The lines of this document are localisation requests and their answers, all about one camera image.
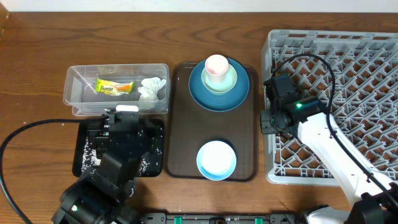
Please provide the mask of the light blue bowl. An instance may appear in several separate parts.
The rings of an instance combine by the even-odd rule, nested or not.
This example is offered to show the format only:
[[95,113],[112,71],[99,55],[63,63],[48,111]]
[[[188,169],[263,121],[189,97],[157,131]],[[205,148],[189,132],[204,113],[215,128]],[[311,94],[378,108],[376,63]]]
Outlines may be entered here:
[[197,154],[197,168],[206,179],[220,181],[227,179],[237,164],[234,149],[224,141],[209,141],[202,145]]

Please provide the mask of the yellow green snack wrapper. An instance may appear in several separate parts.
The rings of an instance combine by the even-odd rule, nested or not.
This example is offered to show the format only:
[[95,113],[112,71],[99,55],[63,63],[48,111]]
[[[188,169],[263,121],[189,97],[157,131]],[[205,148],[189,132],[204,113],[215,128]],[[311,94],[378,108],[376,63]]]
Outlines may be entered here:
[[120,96],[123,94],[130,94],[133,86],[133,81],[129,83],[118,83],[109,80],[97,79],[95,92],[102,92],[110,96]]

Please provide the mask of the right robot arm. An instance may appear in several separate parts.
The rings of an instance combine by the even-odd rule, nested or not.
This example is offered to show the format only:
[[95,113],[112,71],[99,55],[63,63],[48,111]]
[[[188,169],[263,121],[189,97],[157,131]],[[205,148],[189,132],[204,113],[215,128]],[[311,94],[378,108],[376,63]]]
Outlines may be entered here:
[[326,104],[311,96],[271,97],[261,113],[264,134],[289,134],[331,172],[351,210],[325,206],[302,214],[304,223],[397,224],[397,184],[376,170],[338,127]]

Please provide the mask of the pink cup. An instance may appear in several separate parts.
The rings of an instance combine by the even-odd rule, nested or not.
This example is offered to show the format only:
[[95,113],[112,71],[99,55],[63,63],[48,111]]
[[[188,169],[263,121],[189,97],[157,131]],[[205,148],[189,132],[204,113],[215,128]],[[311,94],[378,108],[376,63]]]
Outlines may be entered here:
[[222,83],[226,78],[229,62],[222,55],[211,55],[205,60],[205,70],[211,83]]

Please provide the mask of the mint green bowl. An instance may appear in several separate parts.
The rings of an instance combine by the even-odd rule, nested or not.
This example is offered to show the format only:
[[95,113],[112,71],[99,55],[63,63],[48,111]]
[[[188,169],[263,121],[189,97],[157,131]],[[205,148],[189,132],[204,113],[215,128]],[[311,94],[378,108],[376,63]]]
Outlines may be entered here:
[[204,68],[201,73],[201,80],[205,88],[214,95],[224,95],[232,90],[238,80],[238,74],[235,68],[229,64],[226,71],[226,76],[221,83],[213,83],[208,77],[208,72]]

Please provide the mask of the white tissue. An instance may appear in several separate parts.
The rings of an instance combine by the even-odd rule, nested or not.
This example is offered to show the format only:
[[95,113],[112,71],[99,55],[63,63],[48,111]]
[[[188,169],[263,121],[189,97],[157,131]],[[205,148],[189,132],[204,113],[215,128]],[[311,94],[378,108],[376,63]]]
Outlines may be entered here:
[[139,101],[157,101],[157,94],[166,84],[166,79],[158,77],[145,78],[141,81],[141,85],[137,90],[141,94]]

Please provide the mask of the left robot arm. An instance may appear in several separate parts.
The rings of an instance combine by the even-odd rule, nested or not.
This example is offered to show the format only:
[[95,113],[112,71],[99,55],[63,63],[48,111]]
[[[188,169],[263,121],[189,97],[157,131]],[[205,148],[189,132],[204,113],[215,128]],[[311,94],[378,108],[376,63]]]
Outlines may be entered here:
[[110,112],[88,143],[100,159],[64,191],[53,223],[135,223],[137,215],[125,200],[134,193],[148,138],[132,111]]

